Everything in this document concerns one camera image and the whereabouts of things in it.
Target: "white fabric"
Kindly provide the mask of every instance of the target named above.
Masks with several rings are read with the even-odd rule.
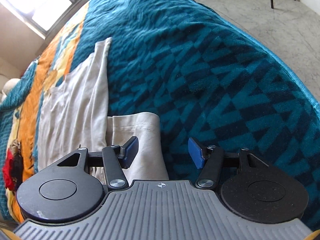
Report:
[[[8,80],[1,91],[0,98],[1,98],[1,103],[6,99],[7,94],[16,86],[16,84],[19,82],[20,78],[12,78]]]
[[[38,169],[47,167],[80,144],[95,152],[107,145],[122,145],[135,135],[139,139],[139,152],[131,167],[124,170],[128,182],[168,179],[161,153],[159,117],[151,113],[107,117],[110,43],[111,38],[97,42],[95,52],[67,74],[59,87],[51,88],[51,95],[44,99],[37,143]],[[92,175],[104,182],[102,168],[97,168]]]
[[[7,78],[6,76],[0,74],[0,90],[4,87],[7,81],[9,81],[10,78]]]

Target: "triangular cutout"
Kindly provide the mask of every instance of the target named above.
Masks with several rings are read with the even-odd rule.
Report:
[[[80,158],[80,153],[74,153],[70,157],[60,162],[57,166],[59,167],[76,167]]]

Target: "screw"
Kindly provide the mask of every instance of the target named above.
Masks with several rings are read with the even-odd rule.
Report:
[[[125,181],[123,179],[113,179],[110,181],[110,185],[112,187],[122,187],[125,185]]]
[[[200,187],[212,187],[214,185],[214,182],[210,179],[201,179],[198,181],[198,185]]]

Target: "bed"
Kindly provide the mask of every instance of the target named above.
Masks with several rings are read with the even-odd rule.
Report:
[[[95,43],[108,37],[113,39],[108,116],[151,112],[160,117],[170,179],[195,181],[199,174],[188,154],[188,137],[228,151],[248,147],[306,187],[309,204],[302,221],[319,228],[318,102],[273,52],[193,0],[90,0],[84,5],[0,105],[1,167],[8,146],[20,136],[23,180],[37,172],[44,91],[60,86]],[[63,64],[53,82],[57,60]],[[6,197],[0,177],[5,220],[12,219],[11,205],[19,208],[14,196]]]

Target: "gray floor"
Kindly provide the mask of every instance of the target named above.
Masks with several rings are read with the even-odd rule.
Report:
[[[320,15],[294,0],[195,0],[278,55],[320,101]]]

